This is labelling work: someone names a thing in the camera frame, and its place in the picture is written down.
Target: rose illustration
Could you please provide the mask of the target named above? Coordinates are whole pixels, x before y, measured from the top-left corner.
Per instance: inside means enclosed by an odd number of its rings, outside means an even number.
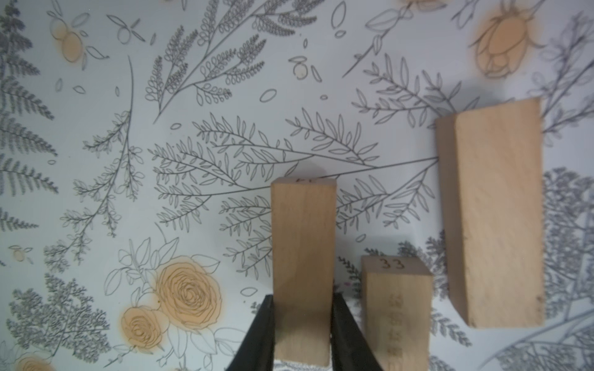
[[[171,260],[161,270],[155,292],[160,310],[180,329],[200,330],[219,318],[219,284],[190,258],[182,256]]]
[[[121,326],[131,345],[139,350],[149,350],[161,343],[161,334],[166,330],[159,321],[162,313],[147,307],[132,307],[122,315]]]
[[[31,356],[18,361],[17,371],[55,371],[55,369],[41,358]]]
[[[475,61],[487,78],[504,78],[520,67],[528,46],[540,47],[530,38],[529,22],[537,7],[519,10],[514,4],[491,18],[478,40]]]

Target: wooden block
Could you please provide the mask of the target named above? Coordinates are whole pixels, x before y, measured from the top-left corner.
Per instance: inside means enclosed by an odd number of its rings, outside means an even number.
[[[327,366],[336,181],[280,178],[272,183],[271,194],[274,357]]]
[[[544,320],[538,98],[436,121],[450,299],[471,327]]]
[[[419,258],[363,256],[365,338],[384,371],[427,371],[433,276]]]

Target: block side face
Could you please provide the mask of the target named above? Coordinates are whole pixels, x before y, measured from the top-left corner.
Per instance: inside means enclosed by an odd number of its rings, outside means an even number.
[[[456,121],[456,135],[468,323],[485,328],[541,325],[539,101],[464,112]]]
[[[384,370],[428,368],[432,277],[366,276],[366,340]]]
[[[456,115],[452,115],[436,120],[435,128],[450,300],[460,316],[468,323],[458,154],[454,131],[456,118]]]
[[[328,365],[336,187],[271,186],[275,357]]]
[[[361,265],[368,272],[431,275],[421,259],[409,256],[362,256]]]

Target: orange rose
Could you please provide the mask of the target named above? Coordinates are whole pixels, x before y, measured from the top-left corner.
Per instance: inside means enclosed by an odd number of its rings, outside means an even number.
[[[521,11],[514,5],[493,17],[472,46],[476,45],[475,60],[487,78],[504,78],[520,67],[529,45],[529,21],[535,9]]]
[[[31,356],[18,361],[17,371],[55,371],[55,369],[41,358]]]
[[[132,307],[122,315],[121,325],[126,339],[140,350],[149,350],[161,343],[164,329],[159,324],[161,313],[146,307]]]
[[[221,311],[219,284],[195,261],[170,261],[157,278],[156,294],[169,320],[180,329],[200,330],[217,322]]]

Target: tall wooden block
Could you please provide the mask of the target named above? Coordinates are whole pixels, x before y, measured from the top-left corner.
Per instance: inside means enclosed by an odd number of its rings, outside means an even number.
[[[271,186],[277,359],[327,366],[334,277],[336,181]]]
[[[433,276],[419,258],[363,256],[365,338],[384,371],[427,371]]]
[[[544,320],[539,99],[436,121],[450,299],[471,327]]]

